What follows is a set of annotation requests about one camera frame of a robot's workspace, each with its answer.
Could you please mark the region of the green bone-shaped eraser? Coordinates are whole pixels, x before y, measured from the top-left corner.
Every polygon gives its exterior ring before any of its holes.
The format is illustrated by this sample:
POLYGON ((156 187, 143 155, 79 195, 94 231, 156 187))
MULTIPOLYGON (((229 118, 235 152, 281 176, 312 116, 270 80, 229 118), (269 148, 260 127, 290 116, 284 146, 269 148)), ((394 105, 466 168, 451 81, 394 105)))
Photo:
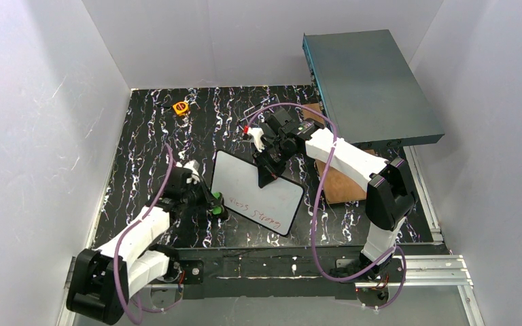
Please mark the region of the green bone-shaped eraser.
POLYGON ((225 214, 224 197, 220 192, 213 192, 212 196, 210 213, 214 216, 221 217, 225 214))

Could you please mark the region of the small white whiteboard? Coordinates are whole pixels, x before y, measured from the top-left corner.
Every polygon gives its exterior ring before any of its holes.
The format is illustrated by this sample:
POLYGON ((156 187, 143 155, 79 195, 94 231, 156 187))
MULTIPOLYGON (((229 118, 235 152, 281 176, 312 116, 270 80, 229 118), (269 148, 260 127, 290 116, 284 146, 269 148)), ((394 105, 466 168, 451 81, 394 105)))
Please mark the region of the small white whiteboard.
POLYGON ((305 195, 304 187, 279 177, 258 185, 257 167, 227 151, 215 153, 211 190, 224 197, 224 206, 280 236, 288 236, 305 195))

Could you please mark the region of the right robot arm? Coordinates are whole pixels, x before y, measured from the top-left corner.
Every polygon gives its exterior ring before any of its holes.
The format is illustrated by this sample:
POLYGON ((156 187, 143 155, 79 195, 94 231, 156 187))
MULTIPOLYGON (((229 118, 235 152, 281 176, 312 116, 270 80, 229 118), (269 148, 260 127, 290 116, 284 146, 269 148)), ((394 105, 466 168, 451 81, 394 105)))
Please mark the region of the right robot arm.
POLYGON ((286 103, 270 105, 273 112, 254 127, 253 122, 264 112, 259 109, 243 127, 244 140, 255 147, 258 186, 263 188, 280 177, 287 161, 297 154, 324 162, 324 174, 334 168, 358 184, 366 192, 365 209, 370 221, 366 244, 358 259, 359 271, 325 272, 317 257, 314 261, 319 273, 329 280, 375 279, 391 261, 398 232, 419 201, 408 162, 369 154, 339 137, 336 126, 326 116, 320 121, 296 120, 285 107, 286 103))

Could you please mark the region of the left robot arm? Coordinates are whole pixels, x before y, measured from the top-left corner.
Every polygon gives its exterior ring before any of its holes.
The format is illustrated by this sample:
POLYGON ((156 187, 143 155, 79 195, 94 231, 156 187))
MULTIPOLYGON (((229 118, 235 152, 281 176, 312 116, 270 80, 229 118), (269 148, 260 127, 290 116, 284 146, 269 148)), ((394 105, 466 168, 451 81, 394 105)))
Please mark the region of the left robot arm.
POLYGON ((168 169, 165 184, 115 238, 76 257, 69 281, 68 310, 114 325, 130 299, 155 280, 182 284, 185 272, 177 250, 158 244, 189 209, 209 210, 220 199, 198 175, 192 160, 168 169))

